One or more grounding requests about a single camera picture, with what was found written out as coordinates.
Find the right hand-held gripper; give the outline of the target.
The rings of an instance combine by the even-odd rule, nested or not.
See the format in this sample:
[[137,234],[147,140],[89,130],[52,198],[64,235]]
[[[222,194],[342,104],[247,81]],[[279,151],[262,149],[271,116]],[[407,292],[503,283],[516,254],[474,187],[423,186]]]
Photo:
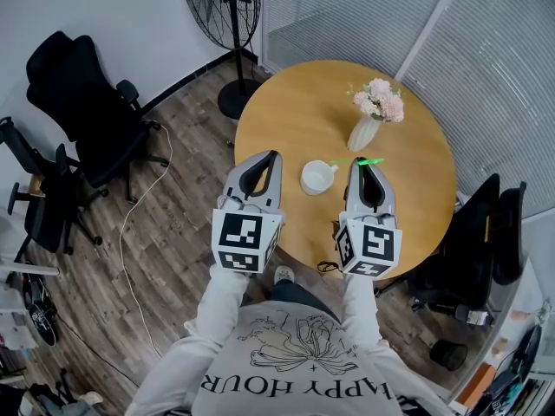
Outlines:
[[[345,188],[345,211],[335,235],[338,269],[343,274],[385,277],[398,263],[402,230],[397,229],[395,191],[384,173],[355,158]],[[374,213],[355,213],[371,208]]]

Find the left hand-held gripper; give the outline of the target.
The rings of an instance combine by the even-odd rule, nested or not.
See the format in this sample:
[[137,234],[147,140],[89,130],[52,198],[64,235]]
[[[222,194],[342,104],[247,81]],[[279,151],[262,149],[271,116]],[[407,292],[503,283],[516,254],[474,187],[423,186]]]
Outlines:
[[[261,274],[278,245],[284,225],[279,210],[283,160],[275,150],[252,155],[228,174],[218,207],[212,211],[212,253],[224,270]],[[246,204],[256,199],[262,208]]]

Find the white mug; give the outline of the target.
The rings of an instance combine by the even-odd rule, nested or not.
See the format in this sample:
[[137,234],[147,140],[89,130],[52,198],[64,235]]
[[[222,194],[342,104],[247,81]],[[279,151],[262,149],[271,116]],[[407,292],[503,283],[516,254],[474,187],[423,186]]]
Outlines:
[[330,189],[335,180],[338,165],[329,165],[321,160],[308,162],[302,172],[300,183],[305,194],[316,196]]

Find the person's left forearm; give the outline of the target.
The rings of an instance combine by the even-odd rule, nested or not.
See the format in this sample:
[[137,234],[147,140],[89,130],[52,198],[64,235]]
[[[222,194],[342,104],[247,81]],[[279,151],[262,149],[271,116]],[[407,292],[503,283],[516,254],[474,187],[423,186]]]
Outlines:
[[214,264],[210,281],[197,307],[196,316],[184,323],[187,340],[203,352],[215,354],[225,344],[238,322],[238,311],[249,277]]

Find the person's right forearm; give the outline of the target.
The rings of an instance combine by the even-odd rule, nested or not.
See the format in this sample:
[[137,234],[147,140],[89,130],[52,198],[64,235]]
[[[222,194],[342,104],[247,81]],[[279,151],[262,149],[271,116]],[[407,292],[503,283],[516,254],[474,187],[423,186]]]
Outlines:
[[369,276],[343,275],[342,328],[360,348],[388,348],[377,320],[373,279]]

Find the white ribbed vase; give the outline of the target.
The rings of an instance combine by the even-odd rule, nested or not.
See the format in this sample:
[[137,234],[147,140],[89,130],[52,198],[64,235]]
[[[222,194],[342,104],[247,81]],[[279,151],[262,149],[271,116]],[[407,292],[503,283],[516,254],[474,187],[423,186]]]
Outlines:
[[353,153],[361,151],[374,139],[381,124],[371,116],[360,119],[350,133],[347,148]]

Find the pink flower bouquet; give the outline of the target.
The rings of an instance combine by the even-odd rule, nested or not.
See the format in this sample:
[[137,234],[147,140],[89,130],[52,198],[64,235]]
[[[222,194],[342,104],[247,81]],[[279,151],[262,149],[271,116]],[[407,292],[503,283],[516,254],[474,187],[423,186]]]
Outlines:
[[375,78],[357,90],[351,88],[348,95],[364,119],[383,123],[404,120],[401,91],[393,89],[389,81]]

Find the person's dark jeans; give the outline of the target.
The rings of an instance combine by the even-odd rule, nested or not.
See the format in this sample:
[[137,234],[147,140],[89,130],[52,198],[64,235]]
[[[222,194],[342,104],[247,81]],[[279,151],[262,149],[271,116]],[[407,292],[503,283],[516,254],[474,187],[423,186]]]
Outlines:
[[282,280],[275,283],[270,291],[270,299],[272,301],[303,304],[314,309],[318,309],[331,316],[335,321],[340,322],[340,319],[336,316],[336,314],[320,299],[312,295],[301,285],[290,280]]

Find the black standing fan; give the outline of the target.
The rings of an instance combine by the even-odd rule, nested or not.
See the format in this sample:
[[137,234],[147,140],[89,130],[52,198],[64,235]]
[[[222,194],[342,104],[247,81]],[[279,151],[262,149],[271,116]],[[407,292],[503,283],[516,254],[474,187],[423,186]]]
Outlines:
[[261,0],[186,0],[202,32],[215,45],[232,52],[237,78],[223,86],[218,95],[223,115],[238,120],[260,83],[244,76],[242,50],[258,26]]

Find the person's white printed sweatshirt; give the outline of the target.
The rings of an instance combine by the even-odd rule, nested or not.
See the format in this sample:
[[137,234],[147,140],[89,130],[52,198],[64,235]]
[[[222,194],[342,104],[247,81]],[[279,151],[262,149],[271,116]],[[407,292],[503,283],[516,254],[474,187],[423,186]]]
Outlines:
[[429,416],[333,318],[290,302],[239,311],[200,382],[192,415]]

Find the black waste bin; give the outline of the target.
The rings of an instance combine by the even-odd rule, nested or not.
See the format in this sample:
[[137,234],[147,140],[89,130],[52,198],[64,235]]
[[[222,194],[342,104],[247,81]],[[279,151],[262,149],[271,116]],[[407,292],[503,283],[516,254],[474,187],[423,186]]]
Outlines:
[[467,358],[468,348],[465,344],[438,340],[430,349],[429,357],[438,365],[453,372],[459,369]]

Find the large black office chair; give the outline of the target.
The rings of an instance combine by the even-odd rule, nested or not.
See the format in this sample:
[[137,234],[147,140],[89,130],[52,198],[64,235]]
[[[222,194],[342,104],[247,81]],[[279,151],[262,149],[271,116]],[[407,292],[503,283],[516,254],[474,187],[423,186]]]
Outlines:
[[90,36],[71,39],[56,31],[29,58],[26,73],[28,101],[75,144],[90,186],[101,188],[115,178],[129,181],[135,160],[168,166],[168,159],[147,153],[150,133],[160,123],[142,117],[133,83],[108,82]]

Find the white desk with clutter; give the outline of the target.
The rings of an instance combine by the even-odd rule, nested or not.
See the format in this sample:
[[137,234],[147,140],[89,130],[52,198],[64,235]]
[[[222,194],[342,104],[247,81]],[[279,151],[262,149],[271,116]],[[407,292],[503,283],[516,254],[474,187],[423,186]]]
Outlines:
[[478,372],[481,364],[489,364],[495,370],[506,367],[509,362],[508,355],[517,348],[526,331],[538,322],[545,298],[530,258],[526,260],[521,278],[507,288],[508,296],[494,325],[490,327],[491,331],[485,345],[447,397],[447,403],[456,412],[462,413],[468,409],[457,399]]

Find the orange box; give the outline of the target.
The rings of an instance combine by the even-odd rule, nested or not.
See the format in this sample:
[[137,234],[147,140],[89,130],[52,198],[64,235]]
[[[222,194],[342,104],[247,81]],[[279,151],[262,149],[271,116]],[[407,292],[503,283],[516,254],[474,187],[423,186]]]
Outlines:
[[492,384],[496,373],[492,365],[483,362],[461,393],[460,402],[469,409],[474,408],[481,395]]

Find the black printed board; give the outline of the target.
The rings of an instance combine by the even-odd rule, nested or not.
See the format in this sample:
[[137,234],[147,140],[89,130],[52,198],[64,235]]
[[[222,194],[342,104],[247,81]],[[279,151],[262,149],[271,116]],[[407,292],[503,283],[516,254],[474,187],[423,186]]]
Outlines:
[[54,347],[58,338],[55,325],[57,311],[42,276],[23,275],[23,301],[38,334],[48,346]]

